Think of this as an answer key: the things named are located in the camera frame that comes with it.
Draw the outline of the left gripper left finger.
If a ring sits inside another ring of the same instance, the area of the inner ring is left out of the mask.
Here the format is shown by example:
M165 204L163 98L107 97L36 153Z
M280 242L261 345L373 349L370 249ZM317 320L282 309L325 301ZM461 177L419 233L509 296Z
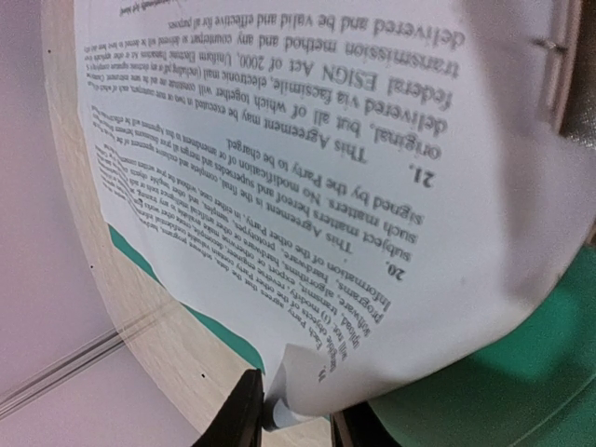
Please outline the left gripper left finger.
M246 370L192 447L261 446L263 406L262 372Z

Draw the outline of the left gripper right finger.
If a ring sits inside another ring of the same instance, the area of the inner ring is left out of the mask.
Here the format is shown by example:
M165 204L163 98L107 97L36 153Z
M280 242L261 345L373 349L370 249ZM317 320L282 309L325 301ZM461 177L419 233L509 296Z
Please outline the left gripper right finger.
M372 410L367 403L361 403L334 413L331 416L333 447L364 447L370 444L369 424Z

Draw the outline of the green file folder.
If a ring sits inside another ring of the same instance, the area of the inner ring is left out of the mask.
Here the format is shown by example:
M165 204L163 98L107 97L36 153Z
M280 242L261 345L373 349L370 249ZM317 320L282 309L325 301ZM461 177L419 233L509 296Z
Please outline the green file folder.
M498 342L370 403L404 446L595 443L595 249Z

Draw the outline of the printed paper sheet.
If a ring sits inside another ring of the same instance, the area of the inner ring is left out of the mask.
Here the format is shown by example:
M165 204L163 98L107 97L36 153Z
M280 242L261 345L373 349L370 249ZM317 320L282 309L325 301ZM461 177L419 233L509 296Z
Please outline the printed paper sheet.
M538 117L555 1L78 1L102 216L253 346L271 427L421 379L545 300L595 157Z

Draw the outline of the folder spine metal clip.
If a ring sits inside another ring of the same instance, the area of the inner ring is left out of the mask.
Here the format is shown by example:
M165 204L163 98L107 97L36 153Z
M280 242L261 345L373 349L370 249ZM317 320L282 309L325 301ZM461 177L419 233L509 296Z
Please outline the folder spine metal clip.
M532 39L546 53L538 116L552 132L595 150L595 3L555 1L548 34Z

